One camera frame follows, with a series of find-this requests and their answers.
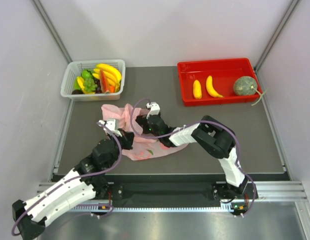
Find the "single yellow banana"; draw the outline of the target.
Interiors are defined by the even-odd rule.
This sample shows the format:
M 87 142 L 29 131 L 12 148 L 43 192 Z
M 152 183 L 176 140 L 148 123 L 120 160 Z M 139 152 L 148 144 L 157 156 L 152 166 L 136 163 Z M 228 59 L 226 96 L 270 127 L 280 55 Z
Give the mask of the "single yellow banana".
M 208 94 L 213 97 L 213 98 L 223 98 L 223 96 L 221 94 L 219 94 L 214 86 L 213 86 L 213 77 L 211 75 L 209 75 L 206 79 L 206 83 L 205 83 L 205 86 L 206 86 L 206 90 L 208 92 Z

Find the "yellow corn cob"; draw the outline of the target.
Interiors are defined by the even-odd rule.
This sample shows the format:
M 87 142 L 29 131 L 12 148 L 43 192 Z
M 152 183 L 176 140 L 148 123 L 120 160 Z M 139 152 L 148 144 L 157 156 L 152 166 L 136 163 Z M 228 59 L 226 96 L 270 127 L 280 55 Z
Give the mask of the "yellow corn cob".
M 195 80 L 193 82 L 193 97 L 195 99 L 201 99 L 202 98 L 202 87 L 201 87 L 201 83 L 199 80 Z

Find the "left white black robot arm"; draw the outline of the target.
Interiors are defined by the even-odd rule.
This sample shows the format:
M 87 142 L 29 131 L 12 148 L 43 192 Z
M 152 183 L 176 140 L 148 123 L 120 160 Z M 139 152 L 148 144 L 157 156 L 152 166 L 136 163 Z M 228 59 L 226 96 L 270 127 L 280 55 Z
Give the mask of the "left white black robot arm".
M 123 129 L 108 133 L 91 154 L 84 157 L 64 177 L 45 191 L 28 200 L 12 204 L 13 236 L 34 240 L 46 227 L 70 209 L 95 198 L 104 198 L 109 191 L 105 174 L 114 169 L 123 150 L 133 148 L 134 133 Z

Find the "green cantaloupe melon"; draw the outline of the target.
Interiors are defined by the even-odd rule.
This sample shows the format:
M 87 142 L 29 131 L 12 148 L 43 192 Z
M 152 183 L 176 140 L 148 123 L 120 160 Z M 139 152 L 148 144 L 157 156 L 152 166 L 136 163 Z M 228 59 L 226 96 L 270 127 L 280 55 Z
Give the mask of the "green cantaloupe melon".
M 266 89 L 265 92 L 259 91 L 257 80 L 251 76 L 242 76 L 233 84 L 233 91 L 237 96 L 252 96 L 254 94 L 259 95 L 257 101 L 252 103 L 251 106 L 258 104 L 267 90 L 268 89 Z

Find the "pink plastic bag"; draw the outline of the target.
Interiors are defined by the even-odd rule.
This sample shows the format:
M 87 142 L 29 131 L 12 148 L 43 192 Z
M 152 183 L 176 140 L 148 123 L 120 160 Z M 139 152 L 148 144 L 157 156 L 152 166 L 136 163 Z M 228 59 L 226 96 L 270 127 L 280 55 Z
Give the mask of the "pink plastic bag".
M 133 106 L 127 103 L 124 107 L 117 107 L 112 104 L 103 104 L 101 106 L 102 119 L 107 121 L 109 119 L 119 120 L 119 128 L 126 132 L 131 132 L 135 129 L 139 134 L 143 133 L 143 128 L 139 126 L 135 121 L 131 124 L 131 112 L 133 112 L 133 119 L 137 116 L 146 115 L 149 111 L 145 108 L 137 107 L 133 110 Z M 135 136 L 131 150 L 124 149 L 122 154 L 132 161 L 141 161 L 152 158 L 164 157 L 178 151 L 183 150 L 188 145 L 183 144 L 177 147 L 166 147 L 157 139 L 146 139 L 139 136 Z

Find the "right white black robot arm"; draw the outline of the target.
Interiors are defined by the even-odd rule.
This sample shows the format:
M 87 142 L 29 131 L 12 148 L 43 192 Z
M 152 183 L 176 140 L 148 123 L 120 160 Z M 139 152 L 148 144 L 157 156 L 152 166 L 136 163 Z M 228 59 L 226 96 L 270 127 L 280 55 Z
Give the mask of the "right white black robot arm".
M 175 128 L 168 126 L 160 114 L 139 115 L 135 121 L 142 127 L 144 138 L 157 139 L 167 148 L 199 144 L 210 156 L 218 159 L 226 183 L 213 185 L 216 199 L 233 200 L 246 193 L 250 179 L 241 168 L 239 142 L 230 128 L 208 115 L 194 124 Z

